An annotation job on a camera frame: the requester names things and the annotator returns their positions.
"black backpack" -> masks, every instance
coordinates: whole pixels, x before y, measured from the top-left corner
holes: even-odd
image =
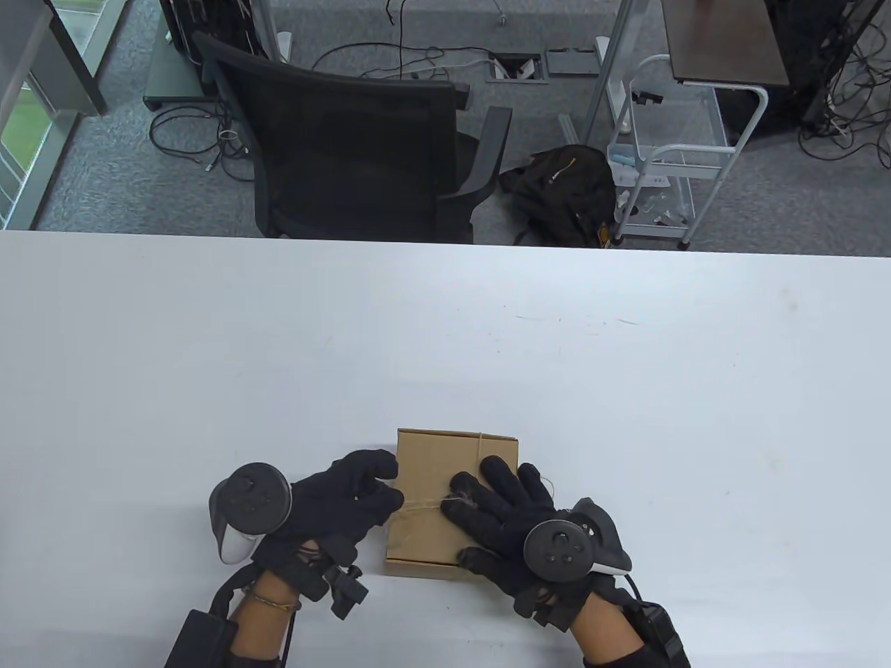
[[[598,232],[613,224],[616,185],[607,158],[590,146],[570,144],[537,153],[528,167],[504,172],[498,182],[529,216],[529,229],[546,246],[598,247]],[[521,232],[516,246],[526,236]]]

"gray carpet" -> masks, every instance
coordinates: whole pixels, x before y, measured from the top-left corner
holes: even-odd
[[[616,2],[590,0],[500,0],[508,21],[498,25],[490,0],[412,0],[405,7],[409,45],[481,45],[500,50],[585,46],[609,32]],[[300,0],[276,7],[280,29],[294,32],[291,60],[308,66],[327,49],[361,40],[396,40],[382,0]],[[220,169],[158,153],[147,139],[152,114],[142,103],[151,44],[159,16],[157,0],[131,0],[100,75],[110,106],[101,118],[84,118],[70,142],[38,222],[40,230],[129,232],[212,236],[258,236],[252,186]],[[665,51],[659,3],[652,3],[638,44],[641,57]],[[348,74],[396,62],[392,51],[357,49],[332,55],[321,69]],[[449,55],[452,63],[478,58]],[[511,106],[514,120],[505,166],[562,143],[557,122],[568,112],[578,125],[593,83],[552,80],[547,85],[487,85],[484,65],[453,70],[473,84],[473,108],[460,129],[477,132],[490,104]],[[608,112],[597,137],[609,139]],[[177,121],[159,140],[180,148],[213,141],[214,126]],[[731,252],[891,255],[891,175],[864,150],[839,162],[805,156],[795,137],[752,143],[700,227],[691,247]],[[701,195],[697,189],[694,194]],[[473,217],[475,240],[509,244],[525,226],[496,193]],[[673,248],[656,240],[627,240],[623,248]]]

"black sleeve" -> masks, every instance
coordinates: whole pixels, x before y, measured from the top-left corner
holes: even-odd
[[[633,654],[623,656],[608,664],[589,664],[584,662],[585,668],[668,668],[668,659],[654,651],[648,645],[644,645]]]

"cardboard box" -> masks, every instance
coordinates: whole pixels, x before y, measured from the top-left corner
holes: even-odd
[[[439,502],[450,493],[454,474],[469,471],[479,477],[479,463],[491,454],[517,470],[516,438],[399,429],[395,487],[405,495],[405,505],[389,522],[385,573],[446,580],[470,575],[457,566],[457,557],[476,543],[442,515]]]

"wire cart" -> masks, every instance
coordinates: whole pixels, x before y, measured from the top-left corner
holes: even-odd
[[[627,200],[619,198],[611,234],[616,246],[629,234],[678,239],[678,248],[686,250],[767,108],[767,92],[761,86],[678,82],[670,76],[670,66],[667,53],[650,56],[623,80],[625,104],[618,117],[628,115],[632,143],[617,143],[623,125],[617,122],[607,148],[617,186],[630,190]],[[757,109],[735,146],[728,146],[717,88],[758,96]],[[668,108],[675,113],[666,113]],[[699,212],[693,179],[712,182]]]

